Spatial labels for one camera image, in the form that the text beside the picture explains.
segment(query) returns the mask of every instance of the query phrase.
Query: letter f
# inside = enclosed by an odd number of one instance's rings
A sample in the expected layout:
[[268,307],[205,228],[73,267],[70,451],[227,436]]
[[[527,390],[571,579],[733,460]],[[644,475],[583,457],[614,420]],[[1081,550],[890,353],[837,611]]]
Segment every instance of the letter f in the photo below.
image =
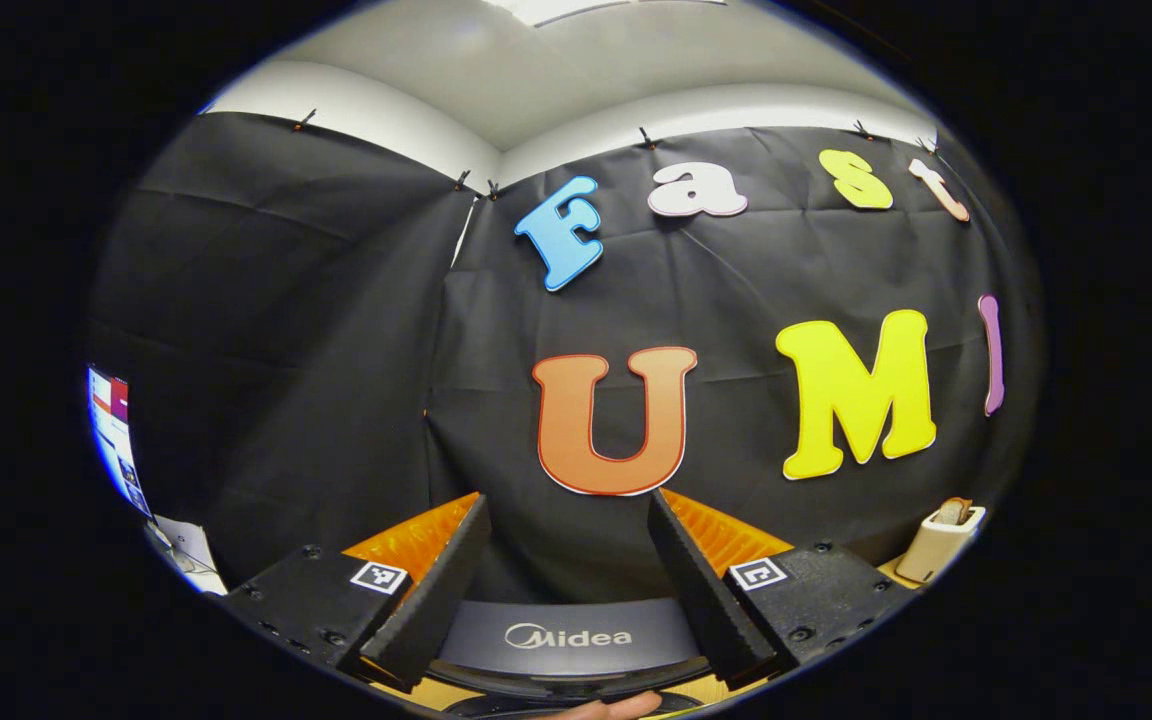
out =
[[[594,179],[577,176],[558,188],[558,192],[536,206],[531,213],[518,220],[513,234],[526,234],[531,238],[540,259],[550,268],[545,273],[545,290],[556,291],[570,283],[576,275],[602,255],[602,242],[596,240],[582,241],[576,237],[576,228],[592,232],[598,227],[598,210],[577,195],[588,195],[598,190]],[[567,202],[567,214],[558,213],[559,206]]]

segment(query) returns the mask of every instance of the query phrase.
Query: finger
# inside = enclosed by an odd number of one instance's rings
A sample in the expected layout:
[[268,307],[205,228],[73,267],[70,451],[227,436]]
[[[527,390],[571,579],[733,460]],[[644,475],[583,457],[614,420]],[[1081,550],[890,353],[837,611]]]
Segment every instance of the finger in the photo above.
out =
[[609,720],[608,706],[597,700],[586,702],[585,705],[545,715],[545,720]]
[[664,698],[652,691],[636,694],[628,700],[613,702],[607,706],[607,720],[637,720],[650,714]]

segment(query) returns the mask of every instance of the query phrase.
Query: computer screen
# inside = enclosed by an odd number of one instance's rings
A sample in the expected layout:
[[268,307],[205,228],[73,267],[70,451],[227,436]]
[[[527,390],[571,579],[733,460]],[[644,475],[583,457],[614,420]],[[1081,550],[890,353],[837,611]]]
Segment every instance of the computer screen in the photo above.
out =
[[127,425],[127,382],[88,366],[88,406],[92,416],[92,433],[114,487],[149,520],[154,520],[141,476],[132,460],[132,437]]

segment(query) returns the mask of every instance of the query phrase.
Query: letter m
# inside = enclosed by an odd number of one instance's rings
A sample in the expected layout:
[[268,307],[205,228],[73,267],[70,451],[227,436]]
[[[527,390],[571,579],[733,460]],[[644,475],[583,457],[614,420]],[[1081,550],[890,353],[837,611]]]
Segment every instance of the letter m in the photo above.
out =
[[776,334],[776,349],[794,361],[799,378],[799,447],[785,462],[791,480],[828,475],[842,465],[833,445],[833,418],[861,464],[882,439],[884,457],[925,450],[937,440],[927,381],[927,318],[896,310],[882,320],[873,372],[869,372],[838,326],[826,320],[790,325]]

